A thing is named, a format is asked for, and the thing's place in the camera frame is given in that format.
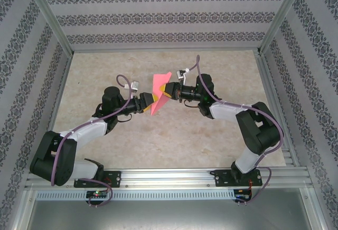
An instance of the patterned wallpaper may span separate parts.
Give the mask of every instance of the patterned wallpaper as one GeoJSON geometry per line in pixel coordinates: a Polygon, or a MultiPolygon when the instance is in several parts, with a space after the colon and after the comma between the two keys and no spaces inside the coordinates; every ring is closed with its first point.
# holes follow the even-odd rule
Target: patterned wallpaper
{"type": "Polygon", "coordinates": [[[0,0],[0,229],[11,226],[67,57],[34,0],[0,0]]]}
{"type": "Polygon", "coordinates": [[[265,53],[297,156],[338,229],[337,0],[295,0],[265,53]]]}
{"type": "Polygon", "coordinates": [[[258,47],[283,0],[47,0],[74,50],[258,47]]]}

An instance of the aluminum frame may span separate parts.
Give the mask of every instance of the aluminum frame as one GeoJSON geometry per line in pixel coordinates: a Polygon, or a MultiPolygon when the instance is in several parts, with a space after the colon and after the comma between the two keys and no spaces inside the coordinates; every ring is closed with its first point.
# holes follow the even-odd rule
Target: aluminum frame
{"type": "MultiPolygon", "coordinates": [[[[73,50],[69,41],[67,40],[62,28],[60,27],[55,15],[51,11],[46,0],[35,0],[42,13],[46,17],[46,20],[51,25],[53,32],[56,34],[62,47],[67,52],[67,55],[72,58],[73,50]]],[[[285,17],[288,9],[290,8],[293,0],[284,0],[279,11],[277,12],[273,23],[266,36],[264,37],[260,50],[263,51],[267,48],[271,40],[273,39],[275,32],[277,31],[281,21],[285,17]]],[[[328,229],[321,207],[319,205],[316,193],[313,188],[313,184],[310,175],[306,167],[299,167],[299,162],[291,143],[290,136],[286,129],[286,122],[281,112],[281,108],[278,102],[278,98],[275,89],[272,86],[271,76],[266,67],[264,57],[260,56],[257,48],[215,48],[215,49],[141,49],[141,50],[81,50],[76,53],[88,53],[88,52],[137,52],[137,51],[222,51],[222,50],[253,50],[258,70],[262,79],[264,89],[266,91],[267,99],[272,113],[277,121],[281,124],[285,131],[285,146],[283,148],[284,158],[286,159],[287,167],[272,167],[272,178],[267,188],[299,188],[303,203],[308,214],[308,218],[312,229],[328,229]]],[[[64,88],[67,76],[62,81],[62,88],[64,88]]],[[[62,91],[58,96],[57,105],[61,101],[62,91]]],[[[57,116],[58,106],[52,115],[50,129],[52,129],[55,118],[57,116]]],[[[125,169],[121,170],[121,187],[118,190],[220,190],[220,189],[232,189],[235,187],[216,187],[214,184],[214,177],[209,174],[209,171],[215,170],[215,168],[200,168],[200,169],[125,169]]],[[[268,171],[261,170],[261,176],[263,182],[266,181],[268,171]]],[[[40,177],[33,174],[29,174],[26,181],[23,195],[18,207],[18,211],[15,215],[14,224],[12,229],[27,229],[29,225],[29,219],[31,217],[36,195],[39,190],[79,190],[73,187],[73,182],[69,181],[64,186],[52,187],[50,183],[40,177]]]]}

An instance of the wall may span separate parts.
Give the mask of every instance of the wall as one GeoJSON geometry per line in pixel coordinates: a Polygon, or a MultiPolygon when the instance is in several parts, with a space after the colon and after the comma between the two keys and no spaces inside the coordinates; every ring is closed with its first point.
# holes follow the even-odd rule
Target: wall
{"type": "Polygon", "coordinates": [[[34,0],[0,0],[0,36],[0,229],[6,229],[68,59],[34,0]]]}
{"type": "Polygon", "coordinates": [[[338,1],[295,0],[265,53],[301,165],[338,229],[338,1]]]}
{"type": "Polygon", "coordinates": [[[47,0],[74,50],[258,47],[283,0],[47,0]]]}

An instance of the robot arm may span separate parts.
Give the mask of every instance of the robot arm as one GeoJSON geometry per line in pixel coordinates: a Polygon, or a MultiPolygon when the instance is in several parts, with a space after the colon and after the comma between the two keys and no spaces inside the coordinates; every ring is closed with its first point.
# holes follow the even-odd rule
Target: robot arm
{"type": "MultiPolygon", "coordinates": [[[[243,178],[250,175],[256,167],[257,160],[270,150],[280,140],[277,127],[261,114],[246,108],[238,108],[216,102],[210,97],[203,87],[199,76],[196,78],[196,86],[186,86],[186,71],[180,70],[177,76],[180,82],[170,82],[161,87],[161,91],[173,100],[198,101],[200,113],[210,119],[226,119],[228,121],[237,122],[241,130],[246,148],[242,155],[231,165],[231,176],[240,183],[243,178]]],[[[209,91],[214,94],[214,84],[209,74],[201,74],[202,79],[209,91]]],[[[261,110],[273,117],[268,107],[257,102],[252,105],[253,108],[261,110]]]]}
{"type": "MultiPolygon", "coordinates": [[[[156,100],[157,97],[155,95],[141,93],[139,98],[133,97],[126,108],[118,114],[95,122],[95,120],[119,110],[126,103],[126,100],[123,99],[117,87],[106,88],[102,96],[102,103],[97,106],[96,112],[88,120],[92,124],[73,132],[64,141],[59,154],[55,184],[62,186],[69,179],[79,178],[101,180],[104,169],[103,165],[89,159],[85,159],[85,161],[75,161],[77,150],[92,140],[111,132],[118,122],[118,116],[129,115],[131,113],[143,113],[148,110],[151,104],[156,100]]],[[[72,130],[60,133],[54,131],[45,133],[30,165],[31,173],[46,180],[51,180],[54,164],[54,154],[52,152],[57,151],[61,140],[70,131],[72,130]]]]}

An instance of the black cable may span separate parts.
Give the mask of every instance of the black cable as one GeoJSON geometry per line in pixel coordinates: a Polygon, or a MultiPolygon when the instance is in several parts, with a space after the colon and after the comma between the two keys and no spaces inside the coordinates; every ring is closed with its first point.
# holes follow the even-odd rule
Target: black cable
{"type": "Polygon", "coordinates": [[[185,104],[186,101],[187,101],[187,100],[184,100],[183,103],[184,103],[184,105],[187,106],[188,108],[198,108],[198,106],[189,106],[189,105],[185,104]]]}
{"type": "Polygon", "coordinates": [[[129,116],[130,116],[130,118],[128,120],[120,121],[120,120],[117,119],[117,121],[119,123],[125,123],[125,122],[128,122],[128,121],[131,121],[131,119],[132,119],[133,116],[132,116],[132,114],[129,114],[129,116]]]}

